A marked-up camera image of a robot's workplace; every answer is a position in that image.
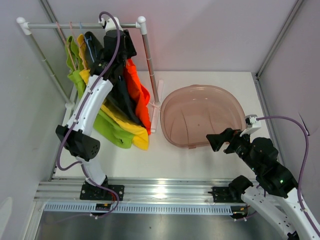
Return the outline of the orange shorts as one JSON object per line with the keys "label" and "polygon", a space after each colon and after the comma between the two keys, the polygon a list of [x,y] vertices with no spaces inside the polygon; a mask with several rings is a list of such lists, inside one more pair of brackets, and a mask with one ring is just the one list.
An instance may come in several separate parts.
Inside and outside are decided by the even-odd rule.
{"label": "orange shorts", "polygon": [[151,120],[148,110],[148,104],[150,102],[151,96],[149,91],[141,84],[136,65],[131,58],[126,61],[123,75],[129,96],[136,104],[134,110],[135,115],[139,118],[139,120],[146,128],[147,134],[150,135]]}

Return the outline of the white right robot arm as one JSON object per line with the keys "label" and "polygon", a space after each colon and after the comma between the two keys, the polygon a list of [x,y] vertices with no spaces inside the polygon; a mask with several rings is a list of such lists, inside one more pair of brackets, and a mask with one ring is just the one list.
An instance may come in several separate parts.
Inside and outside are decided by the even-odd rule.
{"label": "white right robot arm", "polygon": [[280,205],[277,208],[243,175],[229,185],[228,196],[253,207],[284,240],[318,240],[320,225],[312,213],[303,209],[298,195],[298,182],[292,173],[277,161],[278,150],[269,138],[250,140],[238,129],[226,128],[220,134],[206,136],[214,152],[228,143],[226,154],[236,154],[254,172],[259,186]]}

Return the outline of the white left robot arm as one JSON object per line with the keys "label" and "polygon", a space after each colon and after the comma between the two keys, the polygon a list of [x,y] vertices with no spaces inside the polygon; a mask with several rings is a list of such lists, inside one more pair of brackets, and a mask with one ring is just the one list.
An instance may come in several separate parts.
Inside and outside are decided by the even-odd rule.
{"label": "white left robot arm", "polygon": [[107,176],[96,159],[100,142],[91,137],[94,123],[99,115],[103,102],[110,93],[117,94],[122,100],[129,98],[123,71],[126,60],[136,55],[127,30],[116,28],[106,31],[104,47],[97,51],[93,62],[88,84],[83,92],[75,113],[67,124],[58,125],[55,132],[61,141],[56,156],[56,165],[61,171],[72,167],[61,166],[62,149],[69,150],[76,158],[75,165],[80,164],[86,181],[92,185],[91,194],[97,200],[108,196],[109,188],[103,184]]}

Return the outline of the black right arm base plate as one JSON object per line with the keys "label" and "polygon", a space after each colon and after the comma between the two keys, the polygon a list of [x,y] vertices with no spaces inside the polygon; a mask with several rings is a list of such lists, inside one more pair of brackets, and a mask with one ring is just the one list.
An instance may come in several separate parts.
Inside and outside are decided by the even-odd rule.
{"label": "black right arm base plate", "polygon": [[215,203],[241,203],[242,200],[232,195],[230,188],[226,186],[213,186],[207,192],[213,198]]}

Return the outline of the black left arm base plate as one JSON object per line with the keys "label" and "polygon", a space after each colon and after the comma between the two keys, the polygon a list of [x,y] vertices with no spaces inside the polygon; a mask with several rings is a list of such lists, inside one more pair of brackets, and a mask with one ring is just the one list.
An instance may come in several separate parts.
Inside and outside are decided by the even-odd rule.
{"label": "black left arm base plate", "polygon": [[[111,184],[108,186],[112,191],[117,193],[119,197],[119,201],[123,201],[124,193],[125,193],[125,186],[124,185],[114,185]],[[90,200],[90,201],[116,201],[117,198],[112,196],[112,193],[101,189],[100,187],[93,186],[88,184],[87,182],[82,185],[80,196],[80,200]]]}

